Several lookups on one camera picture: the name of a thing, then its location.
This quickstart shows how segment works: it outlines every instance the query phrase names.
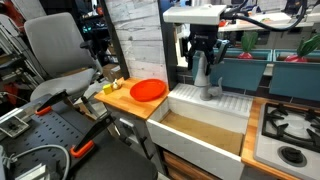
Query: red object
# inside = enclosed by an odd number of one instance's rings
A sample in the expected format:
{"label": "red object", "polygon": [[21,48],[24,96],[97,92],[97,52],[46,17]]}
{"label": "red object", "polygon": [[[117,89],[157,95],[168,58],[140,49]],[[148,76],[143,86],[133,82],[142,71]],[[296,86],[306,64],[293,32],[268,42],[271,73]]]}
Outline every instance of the red object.
{"label": "red object", "polygon": [[221,20],[221,21],[219,22],[219,27],[224,27],[224,26],[226,26],[226,24],[227,24],[227,21]]}
{"label": "red object", "polygon": [[51,110],[52,110],[51,106],[48,106],[48,107],[42,109],[41,111],[36,111],[35,114],[38,115],[38,116],[43,116],[43,115],[47,114],[49,111],[51,111]]}
{"label": "red object", "polygon": [[248,52],[243,52],[238,56],[239,59],[253,59],[252,55]]}
{"label": "red object", "polygon": [[103,10],[102,10],[102,7],[97,7],[97,13],[99,14],[99,15],[103,15]]}
{"label": "red object", "polygon": [[138,82],[130,89],[130,95],[137,101],[152,101],[166,90],[166,84],[159,79],[147,79]]}
{"label": "red object", "polygon": [[16,10],[14,7],[14,4],[11,2],[11,0],[5,0],[4,5],[6,7],[5,15],[10,17],[12,21],[15,23],[15,25],[18,27],[20,32],[24,32],[24,18],[23,16]]}
{"label": "red object", "polygon": [[86,145],[84,145],[81,149],[78,151],[74,151],[74,147],[70,149],[70,153],[75,158],[81,158],[83,155],[85,155],[90,149],[92,149],[94,146],[94,142],[91,140]]}
{"label": "red object", "polygon": [[[4,88],[4,90],[6,92],[8,92],[10,94],[13,94],[13,95],[16,95],[16,96],[18,95],[18,88],[12,83],[5,84],[3,88]],[[11,104],[13,104],[13,105],[17,104],[17,98],[16,97],[11,96],[11,95],[7,95],[7,97],[8,97],[8,100],[9,100],[9,102]]]}
{"label": "red object", "polygon": [[299,57],[298,55],[290,55],[284,61],[285,62],[301,62],[301,63],[308,62],[305,57]]}

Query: white sink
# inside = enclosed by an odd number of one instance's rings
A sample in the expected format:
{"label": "white sink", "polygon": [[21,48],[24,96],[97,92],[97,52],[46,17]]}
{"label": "white sink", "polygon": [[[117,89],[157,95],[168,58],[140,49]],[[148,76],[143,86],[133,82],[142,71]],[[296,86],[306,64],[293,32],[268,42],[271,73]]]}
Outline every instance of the white sink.
{"label": "white sink", "polygon": [[178,84],[147,121],[147,126],[152,141],[164,149],[219,178],[240,179],[244,165],[239,155],[168,127],[161,120],[171,110],[208,126],[245,134],[251,105],[251,97],[229,93],[211,101],[202,101],[199,88]]}

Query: cable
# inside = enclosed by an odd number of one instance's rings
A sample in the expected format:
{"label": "cable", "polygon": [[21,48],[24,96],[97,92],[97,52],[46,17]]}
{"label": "cable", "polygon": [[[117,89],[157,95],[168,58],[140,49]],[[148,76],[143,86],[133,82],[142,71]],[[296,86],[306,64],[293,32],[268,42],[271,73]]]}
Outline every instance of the cable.
{"label": "cable", "polygon": [[35,148],[32,148],[30,150],[27,150],[21,154],[18,154],[17,156],[15,157],[12,157],[11,158],[11,162],[15,162],[18,160],[18,158],[22,157],[22,156],[25,156],[27,154],[30,154],[34,151],[38,151],[38,150],[41,150],[41,149],[46,149],[46,148],[57,148],[57,149],[60,149],[64,152],[64,154],[66,155],[66,169],[64,171],[64,175],[63,175],[63,178],[62,180],[66,180],[67,179],[67,176],[68,176],[68,173],[69,173],[69,169],[70,169],[70,156],[69,156],[69,153],[68,151],[62,147],[62,146],[59,146],[59,145],[55,145],[55,144],[49,144],[49,145],[43,145],[43,146],[38,146],[38,147],[35,147]]}
{"label": "cable", "polygon": [[248,18],[245,16],[239,16],[237,14],[234,14],[232,17],[223,17],[223,19],[228,19],[228,20],[240,19],[240,20],[244,20],[244,21],[250,22],[252,24],[255,24],[255,25],[262,27],[262,28],[269,30],[269,31],[283,32],[283,31],[288,31],[288,30],[296,27],[301,22],[301,20],[304,18],[304,15],[306,13],[306,9],[307,9],[307,0],[303,0],[302,10],[301,10],[301,13],[299,14],[298,19],[291,26],[288,26],[285,28],[275,28],[272,26],[268,26],[266,24],[263,24],[259,21],[254,20],[254,19],[251,19],[251,18]]}
{"label": "cable", "polygon": [[18,99],[20,99],[20,100],[22,100],[22,101],[24,101],[24,102],[26,102],[26,103],[29,103],[29,101],[27,101],[27,100],[25,100],[25,99],[23,99],[23,98],[21,98],[21,97],[19,97],[19,96],[16,96],[16,95],[14,95],[14,94],[8,93],[8,92],[0,92],[0,94],[1,94],[1,95],[10,95],[10,96],[16,97],[16,98],[18,98]]}
{"label": "cable", "polygon": [[233,9],[231,9],[230,11],[228,11],[227,13],[228,13],[228,14],[229,14],[229,13],[230,13],[230,14],[233,14],[233,13],[239,12],[239,11],[247,4],[247,2],[248,2],[248,0],[243,1],[243,3],[240,4],[239,7],[233,8]]}

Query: yellow object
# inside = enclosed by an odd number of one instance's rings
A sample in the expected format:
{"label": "yellow object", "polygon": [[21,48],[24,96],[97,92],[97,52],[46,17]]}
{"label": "yellow object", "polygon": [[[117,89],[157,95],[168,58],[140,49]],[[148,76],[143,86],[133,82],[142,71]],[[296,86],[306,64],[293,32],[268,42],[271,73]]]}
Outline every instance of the yellow object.
{"label": "yellow object", "polygon": [[105,95],[112,93],[111,84],[107,84],[103,86],[103,92]]}

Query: gas stove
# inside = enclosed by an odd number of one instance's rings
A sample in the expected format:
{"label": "gas stove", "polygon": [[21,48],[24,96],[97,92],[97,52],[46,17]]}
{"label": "gas stove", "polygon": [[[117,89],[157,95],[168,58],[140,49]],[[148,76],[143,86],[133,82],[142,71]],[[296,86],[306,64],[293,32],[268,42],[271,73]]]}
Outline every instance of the gas stove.
{"label": "gas stove", "polygon": [[301,179],[319,179],[320,114],[283,104],[263,105],[254,158]]}

